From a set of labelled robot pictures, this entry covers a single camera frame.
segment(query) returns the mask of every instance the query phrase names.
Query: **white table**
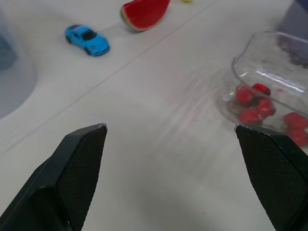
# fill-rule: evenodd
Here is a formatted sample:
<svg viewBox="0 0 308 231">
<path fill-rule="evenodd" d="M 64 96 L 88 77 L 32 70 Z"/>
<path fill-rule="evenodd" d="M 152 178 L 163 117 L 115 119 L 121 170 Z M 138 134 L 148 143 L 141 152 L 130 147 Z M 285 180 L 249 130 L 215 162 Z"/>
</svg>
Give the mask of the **white table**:
<svg viewBox="0 0 308 231">
<path fill-rule="evenodd" d="M 106 123 L 83 230 L 273 231 L 215 96 L 232 58 L 254 32 L 274 29 L 291 0 L 172 0 L 159 25 L 137 34 L 120 21 L 124 2 L 6 6 L 39 79 L 0 120 L 0 212 L 64 135 Z M 105 34 L 110 52 L 93 58 L 67 45 L 63 30 L 74 23 Z"/>
</svg>

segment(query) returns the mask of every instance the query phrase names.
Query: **car windshield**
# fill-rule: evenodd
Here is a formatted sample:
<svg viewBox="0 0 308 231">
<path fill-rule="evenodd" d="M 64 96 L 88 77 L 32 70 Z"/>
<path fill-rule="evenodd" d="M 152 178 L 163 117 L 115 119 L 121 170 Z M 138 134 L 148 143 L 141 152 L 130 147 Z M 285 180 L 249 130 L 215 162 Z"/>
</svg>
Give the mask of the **car windshield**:
<svg viewBox="0 0 308 231">
<path fill-rule="evenodd" d="M 87 30 L 86 32 L 81 34 L 83 40 L 91 40 L 96 37 L 96 33 L 93 30 Z"/>
</svg>

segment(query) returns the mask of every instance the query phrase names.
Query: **strawberry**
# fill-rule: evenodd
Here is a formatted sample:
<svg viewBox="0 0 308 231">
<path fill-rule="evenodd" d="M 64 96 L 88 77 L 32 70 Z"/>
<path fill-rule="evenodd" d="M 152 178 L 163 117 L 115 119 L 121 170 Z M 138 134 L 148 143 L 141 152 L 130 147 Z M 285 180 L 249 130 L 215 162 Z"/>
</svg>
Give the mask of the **strawberry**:
<svg viewBox="0 0 308 231">
<path fill-rule="evenodd" d="M 289 129 L 305 129 L 308 127 L 308 119 L 296 112 L 291 112 L 283 117 L 284 122 Z"/>
<path fill-rule="evenodd" d="M 270 95 L 270 89 L 263 84 L 256 83 L 255 85 L 252 86 L 252 88 L 264 94 Z"/>
<path fill-rule="evenodd" d="M 289 130 L 285 134 L 290 137 L 298 147 L 303 147 L 308 144 L 308 134 L 303 129 Z"/>
<path fill-rule="evenodd" d="M 247 86 L 237 86 L 235 96 L 236 100 L 245 107 L 248 107 L 255 98 L 254 92 Z"/>
<path fill-rule="evenodd" d="M 261 124 L 262 119 L 255 108 L 244 109 L 240 112 L 240 122 L 243 124 Z"/>
<path fill-rule="evenodd" d="M 265 98 L 259 100 L 257 111 L 258 114 L 261 115 L 264 119 L 274 115 L 276 112 L 271 100 Z"/>
</svg>

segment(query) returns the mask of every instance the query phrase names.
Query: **ladybug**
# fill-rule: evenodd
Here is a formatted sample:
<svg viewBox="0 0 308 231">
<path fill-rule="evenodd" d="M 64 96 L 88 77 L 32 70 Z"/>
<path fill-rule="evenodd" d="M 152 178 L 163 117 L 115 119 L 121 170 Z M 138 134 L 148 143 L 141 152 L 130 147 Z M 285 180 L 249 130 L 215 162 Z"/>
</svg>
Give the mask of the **ladybug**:
<svg viewBox="0 0 308 231">
<path fill-rule="evenodd" d="M 264 94 L 270 95 L 270 89 L 263 84 L 256 83 L 255 85 L 252 86 L 252 88 Z"/>
</svg>

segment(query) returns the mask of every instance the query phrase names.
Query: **toy car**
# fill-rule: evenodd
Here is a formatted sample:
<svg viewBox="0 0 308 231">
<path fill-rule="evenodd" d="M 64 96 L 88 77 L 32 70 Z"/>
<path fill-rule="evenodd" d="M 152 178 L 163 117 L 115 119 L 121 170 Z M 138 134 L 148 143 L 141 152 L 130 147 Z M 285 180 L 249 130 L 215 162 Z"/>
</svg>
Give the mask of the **toy car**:
<svg viewBox="0 0 308 231">
<path fill-rule="evenodd" d="M 102 55 L 110 49 L 105 37 L 84 25 L 69 26 L 65 30 L 65 38 L 69 43 L 83 48 L 88 55 Z"/>
</svg>

